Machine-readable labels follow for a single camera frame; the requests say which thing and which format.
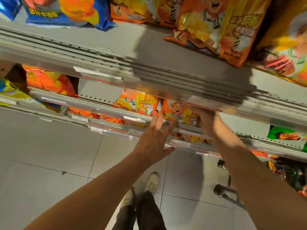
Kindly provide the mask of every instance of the beige shoe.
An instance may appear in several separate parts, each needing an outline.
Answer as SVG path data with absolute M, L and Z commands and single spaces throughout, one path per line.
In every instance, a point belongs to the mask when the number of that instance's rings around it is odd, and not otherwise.
M 154 195 L 159 187 L 159 174 L 152 172 L 146 181 L 145 191 L 150 191 Z
M 131 187 L 126 193 L 126 195 L 123 197 L 122 204 L 120 205 L 119 208 L 121 209 L 125 206 L 133 205 L 134 196 L 135 196 L 135 192 L 134 192 L 133 187 Z

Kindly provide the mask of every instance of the forearm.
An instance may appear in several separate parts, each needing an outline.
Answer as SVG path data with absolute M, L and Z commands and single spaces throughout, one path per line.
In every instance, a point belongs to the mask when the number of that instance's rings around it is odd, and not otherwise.
M 258 230 L 305 228 L 303 197 L 257 159 L 219 117 L 209 135 Z
M 125 193 L 148 167 L 140 154 L 129 154 L 41 214 L 24 230 L 105 229 Z

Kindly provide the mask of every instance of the smiling mouth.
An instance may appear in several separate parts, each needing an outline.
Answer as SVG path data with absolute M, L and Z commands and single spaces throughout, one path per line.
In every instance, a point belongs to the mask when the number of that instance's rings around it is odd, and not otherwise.
M 214 7 L 217 8 L 219 6 L 219 4 L 220 4 L 219 2 L 213 2 L 212 3 L 212 8 L 214 8 Z

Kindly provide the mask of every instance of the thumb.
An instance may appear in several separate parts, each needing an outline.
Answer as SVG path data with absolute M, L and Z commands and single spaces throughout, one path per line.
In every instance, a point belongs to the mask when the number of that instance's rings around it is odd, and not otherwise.
M 164 149 L 164 154 L 166 155 L 170 155 L 173 151 L 175 151 L 175 147 L 168 147 L 166 149 Z

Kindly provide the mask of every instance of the leg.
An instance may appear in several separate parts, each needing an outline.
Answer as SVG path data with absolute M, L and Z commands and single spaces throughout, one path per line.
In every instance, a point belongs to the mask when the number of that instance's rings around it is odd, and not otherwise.
M 159 175 L 151 173 L 146 182 L 145 192 L 136 201 L 136 215 L 139 230 L 166 230 L 161 212 L 153 194 L 159 186 Z
M 134 192 L 130 189 L 123 198 L 122 205 L 116 216 L 116 223 L 112 230 L 133 230 L 135 210 L 133 206 Z

